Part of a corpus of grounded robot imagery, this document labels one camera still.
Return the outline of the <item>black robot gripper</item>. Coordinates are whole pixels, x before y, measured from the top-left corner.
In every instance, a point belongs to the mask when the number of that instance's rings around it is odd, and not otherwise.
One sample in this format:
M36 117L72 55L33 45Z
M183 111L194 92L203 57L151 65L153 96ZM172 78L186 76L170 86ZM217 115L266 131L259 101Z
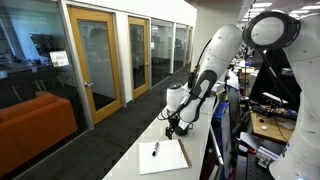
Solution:
M179 127L179 121L180 119L177 116L173 116L168 119L169 127L166 127L165 135L169 140L172 140L172 132Z

